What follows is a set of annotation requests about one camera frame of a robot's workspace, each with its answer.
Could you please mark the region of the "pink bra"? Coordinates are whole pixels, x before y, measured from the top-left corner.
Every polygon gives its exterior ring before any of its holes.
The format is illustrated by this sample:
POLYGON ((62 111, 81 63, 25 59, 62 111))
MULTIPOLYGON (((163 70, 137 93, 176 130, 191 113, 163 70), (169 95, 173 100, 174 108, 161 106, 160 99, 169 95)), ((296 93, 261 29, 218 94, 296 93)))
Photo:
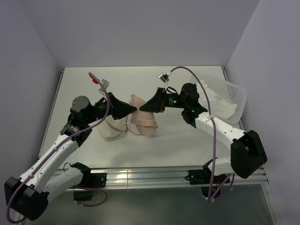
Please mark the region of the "pink bra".
POLYGON ((158 124, 155 120, 154 113, 140 111, 140 107, 146 102, 132 94, 129 104, 137 108, 135 112, 128 117, 127 127, 135 135, 150 137, 156 134, 158 124))

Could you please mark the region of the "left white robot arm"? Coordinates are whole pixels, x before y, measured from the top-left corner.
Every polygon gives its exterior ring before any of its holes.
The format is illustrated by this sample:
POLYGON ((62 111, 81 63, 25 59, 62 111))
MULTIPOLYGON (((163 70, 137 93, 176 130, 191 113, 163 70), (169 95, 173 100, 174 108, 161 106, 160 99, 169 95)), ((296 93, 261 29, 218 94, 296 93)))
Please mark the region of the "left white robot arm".
POLYGON ((36 220, 51 200, 71 187, 92 190, 91 169, 82 163, 72 164, 66 172, 55 178, 52 175, 107 116, 111 115, 118 120, 136 110, 136 107, 118 100, 112 93, 108 93, 94 105, 86 96, 76 97, 72 102, 68 121, 50 149, 18 178, 10 177, 5 182, 7 220, 17 224, 10 217, 10 209, 23 215, 25 219, 36 220))

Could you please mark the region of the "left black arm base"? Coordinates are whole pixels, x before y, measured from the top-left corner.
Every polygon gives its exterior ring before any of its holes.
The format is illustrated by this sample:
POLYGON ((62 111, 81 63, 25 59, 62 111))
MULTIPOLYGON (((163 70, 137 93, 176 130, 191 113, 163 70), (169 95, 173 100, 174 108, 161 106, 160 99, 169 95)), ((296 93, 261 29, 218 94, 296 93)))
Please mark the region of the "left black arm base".
POLYGON ((108 193, 104 190, 106 181, 107 173, 91 173, 81 184, 72 187, 74 201, 87 207, 103 204, 108 199, 108 193), (91 201, 93 197, 103 197, 103 200, 90 205, 84 203, 91 201))

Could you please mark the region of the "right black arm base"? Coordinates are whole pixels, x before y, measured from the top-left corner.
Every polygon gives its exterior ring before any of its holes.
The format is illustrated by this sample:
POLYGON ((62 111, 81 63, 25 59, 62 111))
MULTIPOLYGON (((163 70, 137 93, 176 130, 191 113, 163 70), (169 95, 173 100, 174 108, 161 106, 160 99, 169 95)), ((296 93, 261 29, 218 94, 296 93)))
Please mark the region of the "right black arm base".
MULTIPOLYGON (((209 170, 208 166, 212 163, 212 159, 205 163, 202 166, 202 169, 193 169, 188 170, 187 176, 185 176, 185 180, 189 182, 190 185, 208 185, 207 187, 201 187, 201 192, 204 196, 204 198, 208 198, 209 195, 209 184, 210 184, 210 177, 211 177, 211 171, 209 170)), ((216 193, 214 200, 221 197, 222 194, 222 188, 220 188, 218 191, 217 189, 221 186, 221 184, 225 181, 225 179, 228 179, 226 183, 230 183, 230 176, 226 174, 221 174, 219 176, 214 176, 213 178, 213 185, 211 190, 211 195, 216 193)))

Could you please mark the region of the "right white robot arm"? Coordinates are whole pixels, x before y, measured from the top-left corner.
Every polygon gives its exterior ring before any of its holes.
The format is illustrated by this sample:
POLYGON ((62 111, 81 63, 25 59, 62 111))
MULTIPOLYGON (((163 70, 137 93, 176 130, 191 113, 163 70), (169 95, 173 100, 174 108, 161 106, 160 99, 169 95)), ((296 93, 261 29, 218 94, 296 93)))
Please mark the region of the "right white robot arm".
POLYGON ((184 121, 213 137, 213 158, 203 166, 203 178, 212 183, 219 175, 234 173, 248 178, 268 158, 257 132, 235 128, 209 114, 198 101, 196 84, 186 83, 180 93, 158 88, 155 95, 140 107, 141 111, 163 113, 165 108, 181 108, 184 121))

